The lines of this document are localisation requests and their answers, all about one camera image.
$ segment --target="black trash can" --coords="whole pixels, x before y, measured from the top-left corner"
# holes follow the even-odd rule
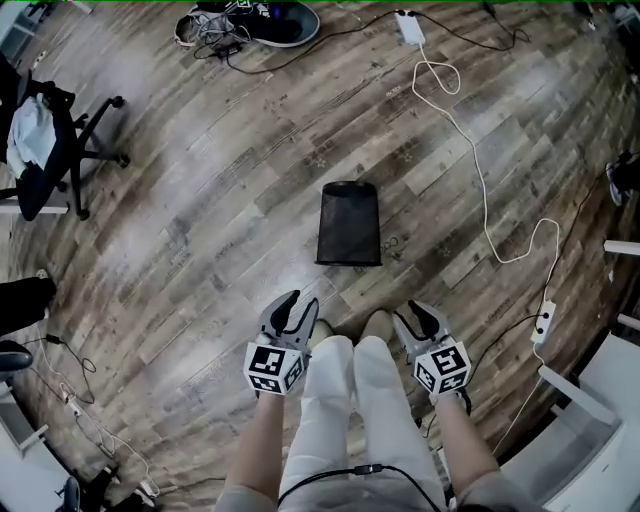
[[[378,194],[373,185],[337,181],[323,187],[316,263],[351,267],[382,265]]]

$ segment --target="power strip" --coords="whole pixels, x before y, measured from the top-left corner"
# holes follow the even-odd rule
[[[554,302],[545,300],[542,303],[542,307],[540,308],[540,315],[542,316],[536,318],[536,325],[531,333],[531,341],[533,341],[535,345],[540,346],[546,341],[555,310],[556,305]]]
[[[69,408],[74,418],[79,418],[80,416],[82,416],[82,409],[77,404],[76,397],[74,395],[63,391],[62,398],[64,399],[65,405]]]

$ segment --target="office chair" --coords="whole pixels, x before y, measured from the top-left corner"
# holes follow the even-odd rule
[[[87,158],[92,160],[112,160],[121,168],[129,165],[129,157],[125,154],[102,154],[85,149],[98,122],[109,107],[116,109],[124,105],[121,96],[107,99],[94,116],[83,114],[75,121],[71,118],[71,106],[75,101],[75,94],[63,91],[53,82],[37,82],[31,78],[31,72],[20,77],[13,67],[0,55],[0,161],[6,162],[6,141],[11,127],[13,113],[29,96],[42,93],[53,115],[53,125],[56,142],[49,155],[45,169],[33,163],[27,163],[27,169],[20,179],[16,180],[16,187],[0,190],[0,199],[18,196],[18,203],[22,216],[33,220],[46,205],[55,188],[61,192],[66,190],[66,183],[62,181],[67,172],[71,176],[74,207],[80,220],[89,218],[89,210],[82,208],[80,199],[80,162]]]
[[[33,355],[22,345],[11,340],[0,341],[0,382],[14,373],[29,368]]]

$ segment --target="white cloth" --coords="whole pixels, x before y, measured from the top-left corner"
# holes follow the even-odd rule
[[[7,139],[7,164],[11,173],[20,178],[26,163],[44,169],[56,143],[53,115],[42,101],[42,94],[28,97],[13,113]]]
[[[406,471],[444,509],[442,483],[429,446],[411,417],[387,344],[376,336],[363,339],[355,348],[349,338],[332,336],[313,350],[301,402],[300,427],[289,450],[280,494],[309,476],[351,467],[346,436],[352,395],[364,422],[367,462]],[[383,492],[390,485],[406,489],[407,480],[400,473],[385,471],[374,476],[368,480],[373,491],[376,483]],[[326,495],[327,486],[334,484],[325,480],[305,485],[293,492],[281,509],[308,510],[318,494]]]

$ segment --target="electrical cord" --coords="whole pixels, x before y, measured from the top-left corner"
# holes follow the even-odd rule
[[[67,345],[67,343],[66,343],[66,342],[64,342],[63,340],[61,340],[60,338],[58,338],[58,337],[56,337],[56,336],[51,336],[51,335],[47,334],[44,338],[41,338],[41,340],[40,340],[40,348],[41,348],[41,350],[42,350],[42,355],[43,355],[43,357],[44,357],[45,363],[47,364],[47,367],[49,368],[49,370],[50,370],[52,373],[54,373],[54,374],[58,375],[58,376],[62,379],[62,381],[63,381],[63,382],[61,382],[61,383],[59,384],[59,387],[60,387],[60,390],[62,391],[63,395],[66,395],[66,396],[67,396],[67,398],[66,398],[66,400],[65,400],[64,398],[62,398],[62,397],[59,397],[59,398],[61,398],[61,399],[62,399],[62,401],[63,401],[63,403],[65,403],[65,404],[68,404],[68,403],[69,403],[70,401],[72,401],[74,398],[77,398],[77,399],[78,399],[78,401],[81,401],[81,402],[84,402],[84,403],[88,403],[88,401],[84,401],[84,400],[80,399],[80,398],[78,397],[78,394],[76,393],[75,389],[74,389],[74,388],[73,388],[73,386],[69,383],[69,381],[65,378],[65,376],[64,376],[62,373],[58,372],[57,370],[54,370],[54,368],[51,366],[51,363],[49,362],[49,359],[47,358],[47,353],[46,353],[46,351],[44,350],[44,344],[42,343],[42,340],[46,340],[46,341],[49,341],[49,342],[54,343],[54,344],[62,344],[62,345],[65,345],[65,346],[67,347],[67,350],[69,350],[69,351],[74,355],[74,358],[75,358],[77,361],[79,361],[79,362],[80,362],[80,364],[82,365],[83,373],[84,373],[84,370],[89,371],[90,373],[95,373],[95,371],[96,371],[96,367],[95,367],[95,365],[93,364],[93,362],[91,362],[88,358],[82,358],[82,359],[80,359],[80,357],[79,357],[79,356],[78,356],[78,355],[77,355],[77,354],[76,354],[76,353],[75,353],[75,352],[74,352],[74,351],[73,351],[73,350],[72,350],[72,349]],[[85,360],[86,360],[87,362],[91,363],[91,365],[92,365],[92,368],[93,368],[93,369],[90,369],[90,367],[87,367],[87,366],[84,364],[84,361],[85,361]],[[92,397],[92,399],[94,400],[92,403],[95,403],[95,397],[93,396],[93,393],[91,393],[91,397]],[[87,437],[88,437],[88,435],[86,434],[86,432],[84,432],[84,429],[82,429],[82,427],[80,427],[80,425],[79,425],[79,418],[80,418],[80,416],[86,416],[87,418],[89,418],[89,421],[90,421],[90,422],[91,422],[91,424],[93,425],[94,430],[98,433],[98,436],[99,436],[99,438],[100,438],[100,442],[99,442],[99,444],[98,444],[98,443],[95,443],[95,441],[93,441],[93,440],[92,440],[92,442],[93,442],[94,444],[96,444],[96,446],[98,446],[98,448],[100,448],[101,450],[106,451],[106,452],[107,452],[107,454],[108,454],[112,459],[114,458],[114,455],[115,455],[115,452],[116,452],[116,441],[118,441],[120,444],[123,444],[124,446],[126,446],[127,448],[129,448],[129,450],[131,451],[131,453],[132,453],[136,458],[140,459],[140,461],[144,464],[144,467],[145,467],[145,475],[146,475],[147,480],[149,480],[150,484],[151,484],[152,486],[154,486],[154,487],[155,487],[155,489],[156,489],[155,491],[153,491],[153,493],[152,493],[152,494],[153,494],[153,496],[152,496],[152,497],[157,497],[157,496],[159,496],[159,495],[160,495],[160,488],[159,488],[159,487],[158,487],[158,485],[154,482],[153,478],[152,478],[152,477],[151,477],[151,475],[150,475],[150,472],[149,472],[149,469],[150,469],[150,468],[149,468],[149,463],[147,462],[147,460],[146,460],[142,455],[140,455],[140,454],[139,454],[139,453],[138,453],[138,452],[137,452],[137,451],[136,451],[136,450],[135,450],[135,449],[134,449],[134,448],[133,448],[133,447],[132,447],[128,442],[127,442],[127,441],[125,441],[124,439],[122,439],[122,438],[118,437],[117,435],[115,435],[115,434],[111,433],[111,432],[110,432],[109,430],[107,430],[107,428],[106,428],[104,425],[102,425],[99,421],[94,420],[94,419],[89,415],[89,413],[87,413],[87,411],[85,411],[82,407],[80,407],[80,405],[79,405],[79,404],[77,404],[77,403],[76,403],[76,404],[75,404],[75,408],[79,411],[79,415],[77,415],[77,416],[76,416],[76,423],[78,424],[79,428],[83,431],[83,435],[85,435],[85,436],[87,436]],[[111,440],[111,448],[107,447],[107,445],[104,443],[104,436],[103,436],[103,433],[104,433],[104,434],[106,434],[106,435],[107,435],[107,438]]]
[[[515,329],[516,327],[518,327],[520,324],[526,322],[527,320],[530,320],[532,318],[538,318],[542,315],[528,315],[525,316],[524,318],[521,318],[520,320],[518,320],[515,324],[510,325],[509,327],[507,327],[504,331],[502,331],[491,343],[489,343],[485,349],[482,351],[482,354],[480,354],[480,357],[478,358],[478,361],[476,362],[476,366],[474,367],[473,371],[471,372],[471,376],[469,377],[469,380],[467,381],[467,385],[469,385],[469,383],[471,382],[471,380],[473,379],[473,377],[475,376],[476,372],[478,371],[478,367],[480,366],[480,363],[482,362],[482,359],[484,358],[484,356],[487,355],[487,352],[489,352],[489,350],[491,349],[491,347],[493,347],[496,343],[498,343],[498,341],[500,341],[502,339],[502,337],[507,334],[509,331]]]
[[[551,279],[551,272],[553,271],[553,269],[555,267],[555,264],[557,263],[559,255],[560,255],[560,225],[553,219],[549,219],[549,218],[543,217],[542,219],[540,219],[538,221],[538,223],[536,224],[535,228],[533,229],[533,233],[531,234],[531,239],[529,240],[529,249],[527,250],[526,253],[521,254],[520,256],[515,256],[515,257],[510,258],[510,259],[502,259],[500,257],[500,255],[498,254],[498,252],[497,252],[497,250],[495,248],[495,245],[493,244],[493,241],[491,240],[491,236],[489,235],[489,227],[488,227],[489,207],[488,207],[488,202],[487,202],[487,186],[485,184],[484,177],[482,175],[482,170],[480,169],[480,163],[478,161],[478,151],[477,151],[475,143],[473,142],[471,137],[469,137],[469,135],[467,135],[464,131],[462,131],[462,129],[460,128],[460,126],[458,125],[456,120],[453,118],[453,116],[449,112],[447,112],[446,110],[444,110],[444,109],[438,107],[437,105],[431,103],[427,98],[422,96],[416,90],[416,81],[417,81],[417,78],[418,78],[418,69],[420,68],[420,65],[422,65],[422,64],[426,64],[429,67],[429,70],[436,77],[436,80],[438,81],[438,84],[440,85],[441,89],[446,94],[449,94],[451,96],[457,94],[460,91],[460,87],[461,87],[460,73],[451,64],[446,64],[446,63],[443,63],[443,62],[430,61],[429,59],[427,59],[427,56],[424,53],[424,47],[422,45],[420,45],[420,53],[422,54],[423,60],[417,62],[416,65],[413,68],[413,81],[411,83],[411,89],[412,89],[413,93],[418,98],[420,98],[422,101],[424,101],[431,108],[433,108],[434,110],[437,110],[443,116],[445,116],[445,118],[448,119],[453,124],[455,129],[458,130],[460,135],[462,135],[462,137],[464,137],[467,140],[467,142],[471,145],[471,149],[473,150],[473,160],[474,160],[474,163],[475,163],[475,166],[476,166],[476,171],[478,173],[478,177],[480,178],[480,184],[482,185],[482,203],[483,203],[483,207],[484,207],[484,222],[483,222],[484,234],[485,234],[485,236],[487,238],[487,241],[489,242],[489,246],[491,247],[491,251],[493,252],[493,255],[496,257],[496,259],[501,264],[504,265],[504,264],[507,264],[507,263],[514,263],[516,261],[519,261],[519,260],[522,260],[522,259],[528,257],[529,254],[531,254],[531,250],[533,249],[533,240],[534,240],[534,238],[536,236],[538,228],[542,225],[542,223],[543,222],[549,222],[550,224],[553,224],[556,227],[556,256],[555,256],[555,259],[553,261],[553,264],[551,265],[551,268],[549,269],[549,274],[547,276],[547,280],[546,280],[546,283],[545,283],[545,284],[548,284],[549,280]],[[456,72],[456,75],[458,77],[458,87],[454,91],[450,91],[446,87],[444,87],[444,85],[442,84],[440,78],[438,77],[438,74],[433,69],[433,66],[446,66],[446,67],[454,69],[455,72]],[[546,300],[546,292],[547,292],[547,287],[545,286],[544,291],[543,291],[543,301]]]
[[[516,40],[517,41],[522,41],[523,43],[530,43],[531,42],[531,38],[529,37],[529,34],[527,34],[521,28],[516,28],[515,30],[511,31],[507,27],[505,27],[502,23],[500,23],[500,20],[498,19],[497,16],[492,14],[491,17],[493,18],[493,21],[495,21],[500,26],[500,28],[502,30],[504,30],[507,34],[509,34],[513,38],[512,42],[511,42],[511,44],[512,44],[511,47],[512,48],[515,46]]]
[[[433,425],[433,422],[435,421],[435,419],[436,419],[436,415],[434,413],[433,418],[431,418],[431,421],[429,422],[429,425],[427,426],[427,433],[422,436],[425,439],[429,437],[429,432],[431,432],[431,425]]]
[[[361,26],[359,28],[355,28],[355,29],[351,29],[351,30],[341,30],[341,31],[338,31],[338,32],[332,32],[330,34],[327,34],[324,37],[321,37],[318,41],[313,43],[311,46],[309,46],[309,48],[307,48],[302,53],[296,55],[295,57],[293,57],[292,59],[288,60],[284,64],[280,64],[280,65],[274,66],[272,68],[261,69],[261,70],[256,70],[256,71],[249,71],[249,70],[246,70],[246,69],[239,68],[239,67],[235,66],[234,64],[231,64],[231,62],[229,61],[229,53],[226,53],[226,55],[224,55],[224,56],[226,58],[227,65],[231,69],[233,69],[235,71],[239,71],[242,74],[245,74],[245,75],[261,75],[263,73],[272,73],[274,71],[278,71],[280,69],[283,69],[283,68],[287,67],[289,64],[293,64],[294,62],[302,59],[303,57],[305,57],[306,55],[311,53],[319,45],[324,43],[327,39],[330,39],[330,38],[336,37],[336,36],[342,36],[342,35],[347,35],[347,34],[354,34],[356,32],[362,32],[363,30],[366,30],[367,28],[369,28],[371,25],[373,25],[377,21],[380,21],[381,19],[386,18],[390,14],[395,14],[396,12],[400,12],[400,10],[399,9],[394,9],[393,11],[387,11],[384,14],[381,14],[380,16],[372,18],[371,20],[369,20],[367,23],[365,23],[363,26]],[[511,32],[504,25],[502,25],[502,23],[500,23],[498,21],[498,19],[493,15],[492,15],[492,17],[496,21],[496,23],[498,23],[498,25],[500,25],[503,30],[505,30],[507,33],[509,33],[512,36],[512,41],[511,41],[511,44],[509,46],[501,48],[499,46],[493,46],[493,45],[490,45],[490,44],[479,43],[477,41],[474,41],[473,39],[469,39],[468,37],[465,37],[463,35],[458,34],[457,32],[451,30],[446,25],[444,25],[444,24],[440,23],[439,21],[433,19],[431,16],[428,16],[428,15],[423,14],[423,13],[418,12],[418,11],[409,11],[409,13],[413,13],[416,16],[420,16],[421,18],[425,18],[425,19],[431,21],[432,23],[434,23],[434,24],[438,25],[439,27],[443,28],[449,34],[451,34],[454,37],[457,37],[458,39],[466,41],[469,44],[472,44],[472,45],[475,45],[475,46],[479,46],[480,48],[485,48],[487,50],[493,50],[493,51],[497,51],[497,52],[508,52],[509,50],[513,49],[513,47],[516,44],[516,40],[527,42],[527,43],[531,42],[531,38],[529,37],[529,35],[524,30],[518,28],[518,29],[515,29],[513,32]],[[517,33],[522,33],[522,34],[524,34],[525,37],[524,38],[517,37],[517,35],[516,35]],[[210,55],[205,56],[205,57],[197,57],[197,59],[198,60],[206,59],[206,58],[213,57],[213,56],[220,56],[220,55],[218,53],[215,53],[215,54],[211,53]]]
[[[45,338],[37,338],[35,340],[29,340],[29,341],[25,341],[24,343],[20,343],[20,345],[22,345],[24,347],[25,345],[28,345],[29,343],[36,343],[37,341],[42,341],[44,339]]]
[[[43,383],[43,384],[44,384],[44,385],[49,389],[49,391],[51,391],[54,395],[56,395],[56,398],[57,398],[58,400],[60,400],[63,404],[64,404],[64,403],[66,403],[66,402],[64,401],[64,398],[62,398],[62,397],[58,394],[58,392],[57,392],[55,389],[53,389],[53,388],[49,385],[49,383],[48,383],[46,380],[44,380],[44,379],[42,378],[42,375],[40,375],[40,374],[39,374],[39,373],[38,373],[34,368],[29,368],[29,371],[32,371],[33,373],[35,373],[35,374],[36,374],[36,376],[38,377],[38,379],[40,379],[40,381],[41,381],[41,382],[42,382],[42,383]]]
[[[80,398],[78,395],[75,395],[75,397],[78,400],[80,400],[82,403],[85,403],[87,405],[95,404],[96,403],[96,397],[93,394],[93,391],[91,391],[91,386],[89,385],[89,379],[87,378],[87,372],[96,373],[96,371],[97,371],[96,365],[93,364],[93,361],[91,361],[91,359],[89,359],[88,357],[83,357],[82,359],[80,359],[78,354],[76,354],[73,351],[73,349],[69,346],[69,344],[66,341],[62,341],[62,344],[65,347],[67,347],[67,350],[69,352],[71,352],[71,355],[75,358],[76,361],[78,361],[78,363],[82,367],[82,376],[84,377],[84,382],[85,382],[85,384],[87,386],[87,392],[89,393],[89,400],[85,400],[84,398]]]
[[[439,21],[434,20],[431,16],[427,16],[426,14],[423,14],[423,13],[418,12],[418,11],[409,11],[409,13],[410,14],[414,13],[416,16],[419,16],[421,18],[425,18],[425,19],[429,20],[431,23],[434,23],[435,25],[438,25],[440,28],[443,28],[444,30],[446,30],[452,36],[455,36],[458,39],[462,39],[463,41],[466,41],[467,43],[473,44],[475,46],[479,46],[480,48],[485,48],[486,50],[493,50],[495,52],[508,52],[509,50],[512,50],[515,47],[516,41],[522,41],[522,42],[525,42],[525,43],[530,43],[531,42],[531,38],[529,37],[529,34],[527,34],[524,30],[522,30],[521,28],[517,28],[513,32],[511,32],[502,23],[500,23],[498,21],[498,18],[493,14],[491,15],[491,17],[494,19],[494,21],[498,25],[500,25],[500,27],[502,27],[502,29],[505,30],[512,37],[511,44],[509,44],[509,46],[500,47],[500,46],[493,46],[491,44],[478,43],[477,41],[474,41],[473,39],[469,39],[468,37],[461,36],[460,34],[457,34],[456,32],[451,30],[446,25],[443,25]],[[524,34],[525,37],[524,38],[519,38],[516,35],[517,33],[522,33],[522,34]]]
[[[569,241],[569,238],[571,237],[571,233],[573,232],[573,228],[576,225],[576,222],[578,220],[578,217],[580,216],[580,212],[582,211],[582,207],[584,206],[584,204],[587,202],[587,200],[589,199],[589,197],[591,197],[592,192],[595,190],[596,185],[598,184],[598,182],[600,181],[600,178],[602,178],[602,176],[606,175],[606,169],[605,172],[603,173],[598,173],[598,175],[596,176],[596,178],[593,180],[593,183],[591,184],[591,187],[589,187],[589,190],[587,191],[586,195],[584,196],[584,198],[582,199],[582,201],[580,201],[580,204],[578,205],[578,209],[576,211],[575,216],[573,217],[573,221],[571,222],[571,226],[569,227],[569,232],[567,233],[567,236],[565,237],[564,243],[562,244],[562,249],[560,250],[560,256],[562,256],[562,254],[564,253],[565,247],[567,246],[567,242]],[[551,269],[551,273],[549,276],[549,279],[551,279],[551,277],[553,277],[553,271],[555,270],[556,265],[554,264],[554,267]],[[540,311],[540,308],[542,307],[543,302],[540,303],[540,307],[538,308],[538,312]],[[523,319],[520,323],[522,323],[524,320],[528,319],[528,318],[532,318],[532,317],[527,317],[525,319]],[[536,351],[536,346],[533,346],[533,355],[540,360],[540,362],[544,365],[544,359],[542,359],[542,357],[540,357],[540,355],[538,354],[538,352]],[[505,434],[502,436],[502,438],[500,439],[500,441],[498,441],[498,444],[496,445],[496,447],[493,449],[493,453],[495,453],[498,448],[500,447],[500,445],[502,444],[502,442],[506,439],[506,437],[509,435],[509,433],[511,432],[511,430],[513,429],[513,426],[516,424],[516,422],[518,421],[518,419],[520,418],[520,416],[522,415],[522,411],[524,411],[524,408],[527,406],[527,403],[529,403],[529,400],[531,400],[531,397],[533,396],[533,394],[536,392],[536,390],[538,389],[538,387],[540,386],[540,384],[542,383],[542,377],[540,377],[538,379],[538,381],[536,382],[536,385],[534,386],[534,388],[531,390],[531,393],[529,394],[529,396],[527,397],[527,399],[524,401],[524,403],[522,404],[522,406],[520,407],[520,409],[518,410],[518,413],[516,414],[516,417],[513,419],[513,421],[511,422],[511,425],[509,425],[509,428],[507,429],[507,431],[505,432]]]
[[[310,476],[308,478],[305,478],[304,480],[301,480],[296,485],[291,487],[291,489],[289,489],[288,491],[284,492],[282,494],[282,496],[280,496],[280,498],[278,498],[278,508],[280,507],[280,505],[282,504],[284,499],[287,496],[289,496],[293,491],[295,491],[296,489],[299,489],[300,487],[303,487],[303,486],[305,486],[307,484],[315,482],[317,480],[322,480],[323,478],[330,478],[332,476],[339,476],[339,475],[365,476],[365,475],[371,475],[371,474],[374,474],[374,473],[380,473],[383,469],[387,469],[389,471],[395,471],[396,473],[400,473],[402,476],[404,476],[407,480],[409,480],[409,482],[411,482],[413,484],[413,486],[420,492],[420,494],[422,494],[422,496],[429,502],[429,505],[433,508],[433,510],[435,512],[440,512],[440,509],[431,500],[431,498],[429,498],[427,493],[422,490],[422,487],[420,487],[418,482],[416,482],[411,477],[411,475],[409,475],[406,471],[404,471],[404,470],[402,470],[400,468],[397,468],[395,466],[387,466],[387,465],[383,465],[383,464],[365,464],[365,465],[362,465],[362,466],[355,466],[355,467],[350,468],[350,469],[336,469],[336,470],[333,470],[333,471],[324,471],[322,473],[317,473],[315,475],[312,475],[312,476]]]
[[[327,35],[325,35],[324,37],[321,37],[320,39],[318,39],[315,43],[313,43],[311,46],[309,46],[309,48],[307,48],[305,51],[303,51],[302,53],[296,55],[295,57],[293,57],[292,59],[288,60],[287,62],[285,62],[284,64],[280,64],[278,66],[274,66],[272,68],[268,68],[268,69],[262,69],[262,70],[258,70],[258,71],[248,71],[246,69],[241,69],[238,68],[236,66],[234,66],[233,64],[231,64],[231,62],[229,62],[229,54],[227,53],[226,55],[226,60],[227,60],[227,65],[235,70],[235,71],[239,71],[240,73],[243,73],[245,75],[261,75],[263,73],[272,73],[274,71],[278,71],[282,68],[287,67],[289,64],[293,64],[294,62],[302,59],[303,57],[305,57],[306,55],[308,55],[309,53],[311,53],[314,49],[316,49],[318,46],[320,46],[322,43],[324,43],[327,39],[331,39],[332,37],[337,37],[337,36],[343,36],[343,35],[347,35],[347,34],[354,34],[356,32],[362,32],[363,30],[366,30],[367,28],[369,28],[371,25],[373,25],[375,22],[380,21],[381,19],[386,18],[387,16],[389,16],[390,14],[394,14],[396,11],[387,11],[384,14],[381,14],[380,16],[377,16],[371,20],[369,20],[367,23],[365,23],[363,26],[355,28],[355,29],[351,29],[351,30],[340,30],[338,32],[331,32]]]

